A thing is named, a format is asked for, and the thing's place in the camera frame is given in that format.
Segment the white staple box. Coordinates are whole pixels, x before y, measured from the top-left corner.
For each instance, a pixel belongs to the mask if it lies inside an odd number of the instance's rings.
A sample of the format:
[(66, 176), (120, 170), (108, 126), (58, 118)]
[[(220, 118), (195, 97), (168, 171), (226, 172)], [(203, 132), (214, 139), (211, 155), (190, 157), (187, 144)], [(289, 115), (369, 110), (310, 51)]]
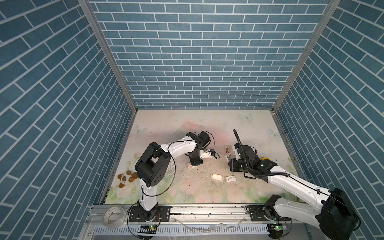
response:
[(231, 175), (231, 176), (227, 176), (227, 177), (225, 177), (225, 181), (226, 181), (227, 183), (233, 183), (233, 182), (236, 182), (237, 179), (236, 179), (236, 176)]

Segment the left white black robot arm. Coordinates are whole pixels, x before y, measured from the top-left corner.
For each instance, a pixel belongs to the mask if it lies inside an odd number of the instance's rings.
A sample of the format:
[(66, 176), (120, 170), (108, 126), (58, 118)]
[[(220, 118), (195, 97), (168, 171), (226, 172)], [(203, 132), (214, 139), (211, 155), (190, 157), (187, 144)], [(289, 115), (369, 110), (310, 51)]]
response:
[(142, 189), (139, 209), (145, 214), (155, 213), (160, 195), (157, 185), (165, 177), (169, 163), (173, 162), (175, 166), (177, 157), (187, 155), (193, 167), (199, 166), (204, 159), (215, 155), (215, 149), (209, 149), (210, 144), (215, 146), (215, 138), (207, 131), (188, 132), (182, 139), (168, 144), (149, 144), (135, 165)]

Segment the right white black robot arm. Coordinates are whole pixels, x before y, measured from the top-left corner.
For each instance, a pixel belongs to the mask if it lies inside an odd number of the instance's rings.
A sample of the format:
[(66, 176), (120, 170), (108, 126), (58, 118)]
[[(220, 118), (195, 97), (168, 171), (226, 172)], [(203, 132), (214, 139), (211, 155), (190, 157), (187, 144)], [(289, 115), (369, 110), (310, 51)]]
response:
[(271, 195), (262, 207), (245, 207), (252, 220), (263, 218), (271, 222), (270, 238), (279, 240), (287, 235), (283, 230), (287, 219), (316, 227), (330, 240), (348, 240), (360, 228), (362, 220), (343, 190), (317, 186), (289, 173), (269, 158), (259, 158), (254, 147), (242, 144), (236, 131), (234, 135), (238, 158), (228, 162), (232, 172), (243, 172), (247, 179), (278, 186), (301, 200), (300, 203), (291, 202), (279, 195)]

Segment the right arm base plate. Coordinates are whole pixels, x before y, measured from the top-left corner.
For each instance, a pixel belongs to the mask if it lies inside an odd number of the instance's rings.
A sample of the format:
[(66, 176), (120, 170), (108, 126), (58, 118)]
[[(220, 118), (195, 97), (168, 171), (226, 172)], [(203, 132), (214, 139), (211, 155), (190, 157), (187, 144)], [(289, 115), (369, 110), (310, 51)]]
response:
[(277, 214), (272, 207), (265, 207), (262, 205), (248, 205), (245, 210), (251, 218), (252, 222), (270, 221), (270, 222), (285, 222), (290, 221), (291, 218), (284, 218)]

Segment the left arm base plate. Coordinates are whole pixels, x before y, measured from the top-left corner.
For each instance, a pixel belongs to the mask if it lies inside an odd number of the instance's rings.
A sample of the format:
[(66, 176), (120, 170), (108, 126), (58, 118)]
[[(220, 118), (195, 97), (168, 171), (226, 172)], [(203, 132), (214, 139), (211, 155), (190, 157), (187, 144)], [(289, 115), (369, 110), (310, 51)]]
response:
[(132, 223), (144, 223), (157, 221), (169, 222), (171, 215), (171, 206), (159, 206), (156, 205), (149, 211), (146, 211), (141, 205), (133, 206), (130, 208), (129, 222)]

